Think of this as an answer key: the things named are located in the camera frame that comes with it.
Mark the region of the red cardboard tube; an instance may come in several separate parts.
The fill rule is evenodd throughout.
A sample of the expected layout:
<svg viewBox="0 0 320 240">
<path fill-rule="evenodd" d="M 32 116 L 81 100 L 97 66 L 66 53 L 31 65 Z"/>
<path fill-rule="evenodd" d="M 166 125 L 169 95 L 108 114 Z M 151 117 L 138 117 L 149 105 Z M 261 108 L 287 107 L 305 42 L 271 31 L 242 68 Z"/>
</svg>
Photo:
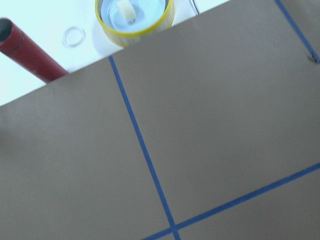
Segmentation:
<svg viewBox="0 0 320 240">
<path fill-rule="evenodd" d="M 46 84 L 68 74 L 8 18 L 0 19 L 0 51 Z"/>
</svg>

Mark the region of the brown paper table cover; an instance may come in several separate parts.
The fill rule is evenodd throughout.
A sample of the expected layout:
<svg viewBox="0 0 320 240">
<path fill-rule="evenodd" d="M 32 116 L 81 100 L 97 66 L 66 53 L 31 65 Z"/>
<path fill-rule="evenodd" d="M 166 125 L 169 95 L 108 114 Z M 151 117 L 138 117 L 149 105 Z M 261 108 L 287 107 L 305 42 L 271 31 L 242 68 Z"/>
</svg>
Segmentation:
<svg viewBox="0 0 320 240">
<path fill-rule="evenodd" d="M 3 105 L 1 239 L 319 239 L 319 35 L 231 0 Z"/>
</svg>

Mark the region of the white food piece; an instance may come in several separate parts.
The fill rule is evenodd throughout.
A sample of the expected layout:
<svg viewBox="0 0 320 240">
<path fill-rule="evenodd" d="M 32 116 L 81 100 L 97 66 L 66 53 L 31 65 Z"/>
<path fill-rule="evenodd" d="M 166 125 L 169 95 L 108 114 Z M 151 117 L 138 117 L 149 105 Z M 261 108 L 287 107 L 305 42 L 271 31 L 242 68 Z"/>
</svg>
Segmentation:
<svg viewBox="0 0 320 240">
<path fill-rule="evenodd" d="M 120 15 L 127 23 L 133 23 L 136 20 L 136 12 L 129 0 L 119 0 L 116 3 Z"/>
</svg>

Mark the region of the yellow rimmed round tub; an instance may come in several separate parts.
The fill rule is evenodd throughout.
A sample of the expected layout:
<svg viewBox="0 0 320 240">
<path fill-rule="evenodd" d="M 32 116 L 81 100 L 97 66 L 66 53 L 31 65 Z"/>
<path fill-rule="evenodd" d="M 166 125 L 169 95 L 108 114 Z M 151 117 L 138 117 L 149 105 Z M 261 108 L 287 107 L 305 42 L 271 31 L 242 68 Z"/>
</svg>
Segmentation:
<svg viewBox="0 0 320 240">
<path fill-rule="evenodd" d="M 152 36 L 156 33 L 169 29 L 175 18 L 175 2 L 173 0 L 165 0 L 167 5 L 165 7 L 163 15 L 150 27 L 137 32 L 120 32 L 116 31 L 102 21 L 100 14 L 103 0 L 95 1 L 95 15 L 103 29 L 105 35 L 115 44 L 121 47 L 129 47 L 133 44 L 140 42 L 142 39 Z"/>
</svg>

